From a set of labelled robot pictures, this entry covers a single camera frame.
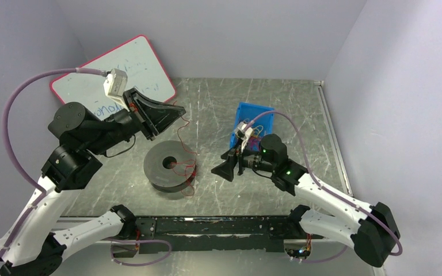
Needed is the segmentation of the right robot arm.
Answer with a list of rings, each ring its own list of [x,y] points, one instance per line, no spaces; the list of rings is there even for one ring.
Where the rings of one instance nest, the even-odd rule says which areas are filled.
[[[279,190],[305,198],[327,212],[305,205],[291,210],[289,219],[305,233],[337,241],[373,267],[382,267],[393,254],[401,235],[386,204],[360,201],[311,176],[306,167],[289,158],[287,146],[276,134],[264,136],[257,151],[244,148],[244,143],[239,139],[223,153],[223,162],[211,172],[229,182],[245,169],[268,172]]]

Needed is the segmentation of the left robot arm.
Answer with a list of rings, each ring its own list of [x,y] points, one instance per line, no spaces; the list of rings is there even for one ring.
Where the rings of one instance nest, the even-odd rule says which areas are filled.
[[[76,227],[52,230],[102,167],[98,156],[124,141],[135,142],[137,133],[154,140],[186,112],[182,106],[149,99],[137,89],[127,90],[123,99],[125,108],[105,119],[78,102],[57,110],[48,129],[59,146],[45,161],[19,218],[0,238],[0,275],[50,275],[71,255],[97,241],[136,239],[136,217],[121,204]]]

